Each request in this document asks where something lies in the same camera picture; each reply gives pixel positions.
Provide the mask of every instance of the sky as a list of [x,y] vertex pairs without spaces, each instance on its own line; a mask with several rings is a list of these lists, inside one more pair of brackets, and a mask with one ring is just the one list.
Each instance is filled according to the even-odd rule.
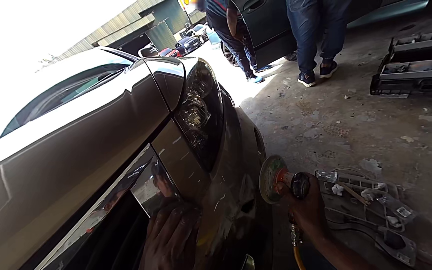
[[0,1],[0,95],[23,90],[21,82],[39,69],[39,60],[62,54],[134,2]]

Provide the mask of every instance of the blue sneaker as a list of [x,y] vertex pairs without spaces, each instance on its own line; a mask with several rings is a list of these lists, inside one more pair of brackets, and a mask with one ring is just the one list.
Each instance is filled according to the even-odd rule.
[[251,76],[247,78],[248,82],[253,83],[253,84],[258,84],[264,81],[264,79],[260,76]]
[[331,78],[333,73],[338,69],[338,64],[335,61],[331,62],[331,65],[322,67],[319,65],[319,76],[321,78]]
[[260,73],[261,71],[265,71],[265,70],[268,70],[270,68],[272,68],[271,65],[263,66],[260,69],[256,70],[255,73]]
[[315,73],[308,74],[309,76],[306,78],[303,72],[300,72],[297,76],[297,81],[302,83],[306,87],[312,87],[316,84]]

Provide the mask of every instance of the hand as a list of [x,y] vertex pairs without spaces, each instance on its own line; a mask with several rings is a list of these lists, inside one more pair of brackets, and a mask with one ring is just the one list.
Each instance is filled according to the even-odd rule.
[[325,203],[319,191],[319,181],[314,175],[308,172],[305,174],[309,177],[309,192],[303,200],[297,199],[283,182],[278,182],[276,189],[288,203],[289,215],[314,243],[316,238],[328,236],[329,229],[325,217]]
[[181,201],[169,203],[153,215],[139,270],[192,269],[200,218],[200,210]]

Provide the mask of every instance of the warehouse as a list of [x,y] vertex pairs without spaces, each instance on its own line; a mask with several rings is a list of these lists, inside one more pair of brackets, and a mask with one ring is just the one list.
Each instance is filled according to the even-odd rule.
[[55,57],[53,62],[97,46],[116,48],[135,55],[149,43],[153,43],[159,51],[172,48],[176,43],[174,34],[189,25],[190,17],[193,24],[204,20],[205,16],[197,10],[188,16],[177,0],[138,0]]

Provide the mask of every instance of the car wheel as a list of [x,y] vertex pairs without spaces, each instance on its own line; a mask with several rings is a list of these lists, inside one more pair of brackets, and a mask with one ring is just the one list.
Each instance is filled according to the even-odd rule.
[[297,60],[296,56],[297,56],[297,53],[294,51],[294,52],[290,52],[290,53],[286,54],[284,56],[284,59],[286,59],[288,61],[296,61]]
[[236,61],[236,58],[235,58],[234,55],[230,52],[230,49],[228,49],[228,47],[226,47],[222,41],[221,41],[221,50],[223,51],[224,57],[227,59],[227,61],[228,61],[231,65],[233,65],[233,66],[235,66],[235,67],[239,66],[239,65],[238,65],[238,62]]

